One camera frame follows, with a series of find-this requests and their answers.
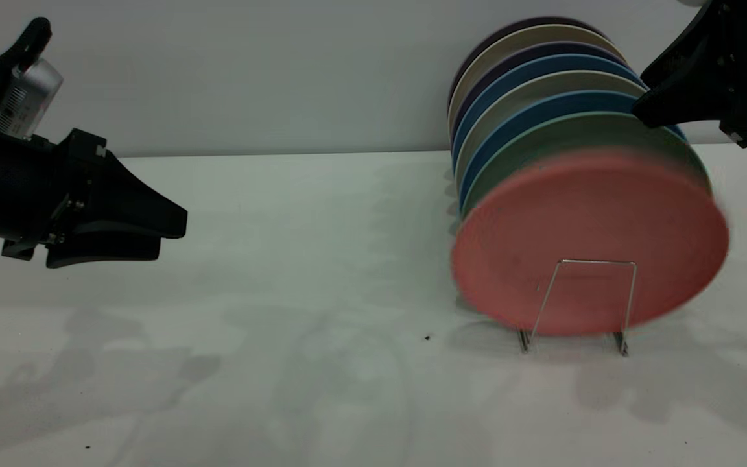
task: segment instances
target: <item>table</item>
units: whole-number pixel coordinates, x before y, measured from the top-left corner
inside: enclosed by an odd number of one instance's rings
[[[0,257],[0,466],[747,465],[747,151],[696,149],[730,255],[626,359],[458,298],[444,152],[123,160],[187,236]]]

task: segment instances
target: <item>cable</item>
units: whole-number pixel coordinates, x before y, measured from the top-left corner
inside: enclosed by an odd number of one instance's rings
[[[51,39],[51,22],[47,18],[34,18],[21,36],[5,53],[0,55],[0,71],[13,66],[27,68],[36,61]]]

